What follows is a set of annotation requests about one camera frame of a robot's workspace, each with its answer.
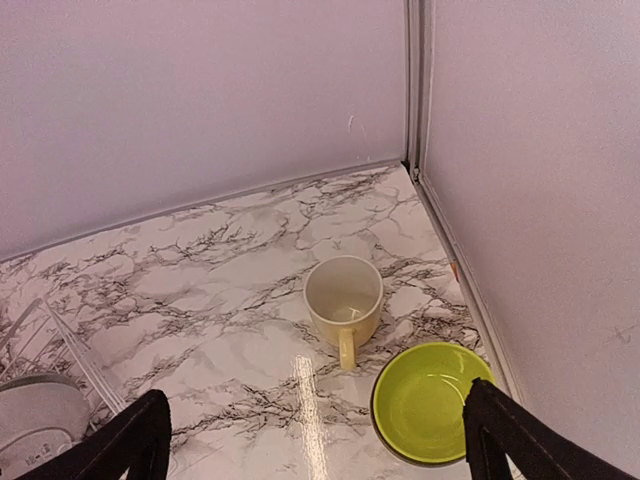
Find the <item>lime green bowl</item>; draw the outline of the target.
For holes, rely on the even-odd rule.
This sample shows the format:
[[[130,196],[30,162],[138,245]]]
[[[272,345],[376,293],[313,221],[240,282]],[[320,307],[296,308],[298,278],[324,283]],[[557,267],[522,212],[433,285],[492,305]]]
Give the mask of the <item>lime green bowl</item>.
[[[474,379],[495,381],[488,363],[453,343],[431,342],[394,356],[374,382],[370,410],[384,438],[415,460],[466,454],[463,408]]]

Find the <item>grey floral plate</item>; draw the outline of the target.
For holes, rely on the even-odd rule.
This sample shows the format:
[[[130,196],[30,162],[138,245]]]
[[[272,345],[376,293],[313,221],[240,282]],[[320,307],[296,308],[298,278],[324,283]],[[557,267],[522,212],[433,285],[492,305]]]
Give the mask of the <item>grey floral plate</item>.
[[[75,382],[53,373],[1,385],[1,477],[16,479],[82,440],[89,401]]]

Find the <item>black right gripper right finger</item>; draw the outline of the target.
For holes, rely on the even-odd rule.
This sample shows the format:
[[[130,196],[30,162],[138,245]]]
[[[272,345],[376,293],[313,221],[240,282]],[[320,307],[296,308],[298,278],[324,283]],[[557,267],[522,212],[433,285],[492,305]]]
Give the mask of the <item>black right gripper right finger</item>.
[[[473,479],[630,479],[557,434],[491,382],[476,378],[465,400],[466,461]]]

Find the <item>yellow ceramic mug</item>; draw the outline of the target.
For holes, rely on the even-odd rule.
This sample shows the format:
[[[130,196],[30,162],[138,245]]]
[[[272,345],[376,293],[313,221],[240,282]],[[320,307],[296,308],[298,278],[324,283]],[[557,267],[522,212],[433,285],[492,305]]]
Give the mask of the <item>yellow ceramic mug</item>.
[[[377,330],[383,296],[380,272],[360,257],[334,257],[310,271],[303,287],[304,302],[318,331],[338,349],[343,370],[356,368],[358,349]]]

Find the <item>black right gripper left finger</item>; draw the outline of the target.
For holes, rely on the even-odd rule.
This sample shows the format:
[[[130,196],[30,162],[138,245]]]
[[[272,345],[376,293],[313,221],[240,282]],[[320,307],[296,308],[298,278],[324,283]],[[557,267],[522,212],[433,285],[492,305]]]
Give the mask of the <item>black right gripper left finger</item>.
[[[21,477],[164,480],[171,433],[168,399],[164,392],[152,389],[91,437]]]

